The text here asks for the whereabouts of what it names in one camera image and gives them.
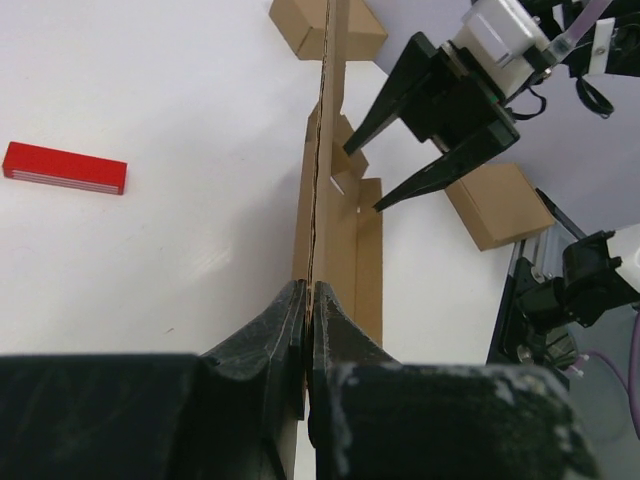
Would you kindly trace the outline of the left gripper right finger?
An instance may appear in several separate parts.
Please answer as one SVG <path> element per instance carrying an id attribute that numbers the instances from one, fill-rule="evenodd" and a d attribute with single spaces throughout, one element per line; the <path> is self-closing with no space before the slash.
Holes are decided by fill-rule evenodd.
<path id="1" fill-rule="evenodd" d="M 402 364 L 316 283 L 309 437 L 320 479 L 596 479 L 567 390 L 518 365 Z"/>

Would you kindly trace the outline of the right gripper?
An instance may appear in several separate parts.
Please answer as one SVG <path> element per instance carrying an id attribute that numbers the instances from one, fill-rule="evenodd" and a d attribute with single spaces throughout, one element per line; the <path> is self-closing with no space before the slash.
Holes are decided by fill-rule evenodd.
<path id="1" fill-rule="evenodd" d="M 421 142 L 450 150 L 381 198 L 381 212 L 446 189 L 519 139 L 504 95 L 471 56 L 446 42 L 438 49 L 423 32 L 410 37 L 360 126 L 344 144 L 351 156 L 397 118 Z"/>

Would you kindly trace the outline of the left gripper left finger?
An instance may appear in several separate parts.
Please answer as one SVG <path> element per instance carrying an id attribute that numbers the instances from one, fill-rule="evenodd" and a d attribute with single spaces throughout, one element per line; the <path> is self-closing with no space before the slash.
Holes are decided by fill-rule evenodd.
<path id="1" fill-rule="evenodd" d="M 307 286 L 202 355 L 1 360 L 5 479 L 289 479 Z"/>

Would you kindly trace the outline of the red rectangular block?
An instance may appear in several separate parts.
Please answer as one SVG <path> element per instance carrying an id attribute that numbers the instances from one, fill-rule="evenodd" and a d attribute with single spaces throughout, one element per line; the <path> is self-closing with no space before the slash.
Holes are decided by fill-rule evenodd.
<path id="1" fill-rule="evenodd" d="M 6 178 L 123 195 L 125 162 L 10 142 L 2 164 Z"/>

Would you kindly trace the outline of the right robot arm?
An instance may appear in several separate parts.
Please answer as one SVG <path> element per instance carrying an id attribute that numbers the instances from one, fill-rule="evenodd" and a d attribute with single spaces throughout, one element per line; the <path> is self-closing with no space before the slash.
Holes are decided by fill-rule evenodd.
<path id="1" fill-rule="evenodd" d="M 511 103 L 565 65 L 580 100 L 601 117 L 609 102 L 587 82 L 606 73 L 639 73 L 639 5 L 635 1 L 563 1 L 555 19 L 550 1 L 475 1 L 457 35 L 441 46 L 422 33 L 408 41 L 370 111 L 346 142 L 355 154 L 395 120 L 440 157 L 376 203 L 446 189 L 477 172 L 519 140 L 523 115 Z M 562 273 L 516 290 L 497 331 L 500 356 L 512 362 L 566 367 L 551 354 L 550 334 L 575 322 L 593 325 L 604 312 L 639 299 L 609 251 L 610 234 L 597 232 L 568 246 Z"/>

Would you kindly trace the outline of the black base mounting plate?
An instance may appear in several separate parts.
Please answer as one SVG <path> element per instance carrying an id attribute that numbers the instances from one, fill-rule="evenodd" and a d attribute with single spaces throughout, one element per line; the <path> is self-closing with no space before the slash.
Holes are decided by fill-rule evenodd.
<path id="1" fill-rule="evenodd" d="M 530 341 L 533 330 L 517 307 L 517 299 L 535 286 L 561 277 L 562 253 L 585 237 L 585 233 L 541 189 L 538 196 L 553 216 L 549 229 L 513 247 L 486 362 L 488 364 L 532 364 Z"/>

